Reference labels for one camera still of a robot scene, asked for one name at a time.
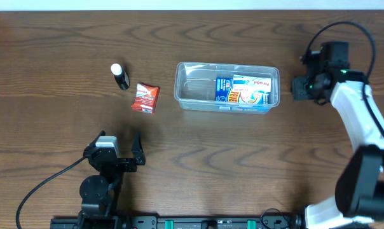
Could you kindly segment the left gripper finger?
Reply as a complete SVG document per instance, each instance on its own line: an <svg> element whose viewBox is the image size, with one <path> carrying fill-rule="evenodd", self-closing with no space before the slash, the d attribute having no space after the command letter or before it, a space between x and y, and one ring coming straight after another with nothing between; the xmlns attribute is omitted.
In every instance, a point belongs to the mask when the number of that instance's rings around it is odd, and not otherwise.
<svg viewBox="0 0 384 229"><path fill-rule="evenodd" d="M89 147L95 147L96 146L96 142L98 141L98 139L101 136L105 136L105 135L106 135L106 132L104 130L101 130L100 133L98 134L98 136L89 144Z"/></svg>
<svg viewBox="0 0 384 229"><path fill-rule="evenodd" d="M134 156L137 165L145 165L146 157L142 149L141 135L137 132L131 147L131 152Z"/></svg>

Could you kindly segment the red orange sachet packet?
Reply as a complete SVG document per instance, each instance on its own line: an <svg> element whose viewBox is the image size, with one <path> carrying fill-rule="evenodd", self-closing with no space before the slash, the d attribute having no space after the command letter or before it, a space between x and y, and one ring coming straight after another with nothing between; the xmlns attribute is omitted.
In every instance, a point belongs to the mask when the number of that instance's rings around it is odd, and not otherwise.
<svg viewBox="0 0 384 229"><path fill-rule="evenodd" d="M132 111L153 114L156 108L160 88L137 84L134 103L131 105Z"/></svg>

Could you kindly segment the white blue Panadol box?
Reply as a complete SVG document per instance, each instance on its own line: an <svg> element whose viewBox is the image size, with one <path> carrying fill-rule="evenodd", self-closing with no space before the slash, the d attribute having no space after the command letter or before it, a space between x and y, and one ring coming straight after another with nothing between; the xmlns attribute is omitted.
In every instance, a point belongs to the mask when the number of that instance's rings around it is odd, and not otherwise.
<svg viewBox="0 0 384 229"><path fill-rule="evenodd" d="M233 75L233 90L237 92L271 92L271 79L253 76Z"/></svg>

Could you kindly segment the blue Kool Fever box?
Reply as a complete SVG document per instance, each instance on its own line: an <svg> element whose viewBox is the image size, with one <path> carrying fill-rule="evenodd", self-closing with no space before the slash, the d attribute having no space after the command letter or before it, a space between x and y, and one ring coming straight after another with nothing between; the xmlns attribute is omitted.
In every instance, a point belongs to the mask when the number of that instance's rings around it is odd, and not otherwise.
<svg viewBox="0 0 384 229"><path fill-rule="evenodd" d="M216 79L216 101L238 102L245 104L267 104L270 93L261 92L237 92L233 90L232 78Z"/></svg>

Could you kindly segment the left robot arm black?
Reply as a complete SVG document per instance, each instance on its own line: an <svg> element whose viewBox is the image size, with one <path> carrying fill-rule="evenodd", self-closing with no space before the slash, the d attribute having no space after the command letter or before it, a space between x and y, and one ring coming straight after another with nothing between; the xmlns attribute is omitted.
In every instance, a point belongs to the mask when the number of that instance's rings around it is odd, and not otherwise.
<svg viewBox="0 0 384 229"><path fill-rule="evenodd" d="M122 158L119 152L118 139L115 136L106 136L104 131L84 149L84 158L99 172L98 175L87 177L79 188L82 198L81 212L85 216L111 216L116 210L123 175L136 172L139 165L146 164L139 133L135 135L131 147L132 157Z"/></svg>

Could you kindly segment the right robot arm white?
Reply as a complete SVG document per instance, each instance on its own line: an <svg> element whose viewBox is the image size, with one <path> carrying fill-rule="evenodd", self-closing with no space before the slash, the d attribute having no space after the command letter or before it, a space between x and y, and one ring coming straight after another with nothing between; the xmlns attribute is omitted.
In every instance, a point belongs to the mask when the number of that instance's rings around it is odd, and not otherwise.
<svg viewBox="0 0 384 229"><path fill-rule="evenodd" d="M364 227L384 220L384 119L360 71L335 70L294 78L296 100L323 99L346 128L353 157L339 177L334 196L305 208L303 228Z"/></svg>

